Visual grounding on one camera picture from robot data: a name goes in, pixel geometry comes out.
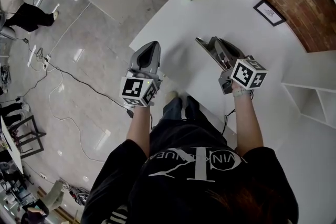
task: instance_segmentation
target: picture frame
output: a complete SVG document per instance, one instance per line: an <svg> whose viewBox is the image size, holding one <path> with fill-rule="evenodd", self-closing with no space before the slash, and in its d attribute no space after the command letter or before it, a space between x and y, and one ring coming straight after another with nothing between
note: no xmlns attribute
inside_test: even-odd
<svg viewBox="0 0 336 224"><path fill-rule="evenodd" d="M286 18L284 18L267 0L261 0L253 7L253 9L255 9L263 18L268 20L273 26L277 26L286 21Z"/></svg>

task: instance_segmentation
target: hand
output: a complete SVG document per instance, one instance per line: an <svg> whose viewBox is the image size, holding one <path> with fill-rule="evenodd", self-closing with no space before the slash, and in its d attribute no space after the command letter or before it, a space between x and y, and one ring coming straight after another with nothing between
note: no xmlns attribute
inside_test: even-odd
<svg viewBox="0 0 336 224"><path fill-rule="evenodd" d="M231 88L232 88L232 90L234 90L234 89L237 89L237 88L241 88L241 86L240 86L237 82L235 82L235 81L233 80L233 81L232 81Z"/></svg>

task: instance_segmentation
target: wristband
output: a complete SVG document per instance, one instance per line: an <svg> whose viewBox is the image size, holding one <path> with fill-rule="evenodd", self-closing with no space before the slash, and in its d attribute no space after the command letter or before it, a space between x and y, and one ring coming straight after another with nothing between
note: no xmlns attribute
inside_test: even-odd
<svg viewBox="0 0 336 224"><path fill-rule="evenodd" d="M250 94L250 93L251 93L250 90L245 90L242 87L236 88L232 91L233 97L238 97L238 96Z"/></svg>

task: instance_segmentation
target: gray floor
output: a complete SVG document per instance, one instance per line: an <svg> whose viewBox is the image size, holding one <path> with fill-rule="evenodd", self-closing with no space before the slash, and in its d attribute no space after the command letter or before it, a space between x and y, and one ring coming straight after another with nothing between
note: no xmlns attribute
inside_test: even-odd
<svg viewBox="0 0 336 224"><path fill-rule="evenodd" d="M37 49L43 47L43 53L46 55L88 6L52 52L51 63L122 103L118 97L119 82L125 75L133 53L128 45L166 1L145 1L133 16L120 25L94 5L88 6L87 0L48 0L40 6L45 12L51 12L58 3L60 4L59 18L51 27L40 27L30 36L20 28L15 27L15 30L19 38L26 37L30 40L31 49L36 44ZM46 74L43 70L37 72L42 64L37 62L35 57L31 65L37 71L27 67L28 55L25 43L21 40L13 43L8 61L12 84L8 94L0 97L1 101L23 95ZM50 95L53 114L62 119L72 118L80 132L72 120L59 121L53 117L48 100L54 88L56 90ZM155 106L151 109L154 125L162 116L165 95L171 90L186 95L173 81L167 77L163 78L161 89L154 99ZM90 189L103 163L92 161L88 157L104 161L109 153L125 140L131 122L126 112L68 75L63 77L57 70L47 73L47 77L26 95L25 100L30 104L41 131L47 133L42 139L45 151L28 157L25 161L36 172L45 174L51 182L62 177L70 184ZM204 113L219 130L223 128L222 122L216 117L208 111ZM233 135L226 134L226 138L231 146L235 146ZM51 183L38 177L30 168L28 170L36 185L44 190L51 189ZM66 208L64 205L63 207L72 215L75 215L76 210L79 210L79 214L83 210L70 195L65 196L64 204Z"/></svg>

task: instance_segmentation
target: person wearing headset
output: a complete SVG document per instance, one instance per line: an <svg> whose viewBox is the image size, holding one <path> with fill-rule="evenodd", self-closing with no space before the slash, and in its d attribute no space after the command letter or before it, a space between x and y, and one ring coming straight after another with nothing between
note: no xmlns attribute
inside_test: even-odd
<svg viewBox="0 0 336 224"><path fill-rule="evenodd" d="M24 0L0 0L0 8L5 13L6 26L16 25L29 33L38 29L39 25L51 26L58 17L58 12L46 14Z"/></svg>
<svg viewBox="0 0 336 224"><path fill-rule="evenodd" d="M136 106L126 136L107 158L81 224L297 224L298 204L274 150L264 147L250 91L233 83L237 148L177 92L150 132L150 107Z"/></svg>

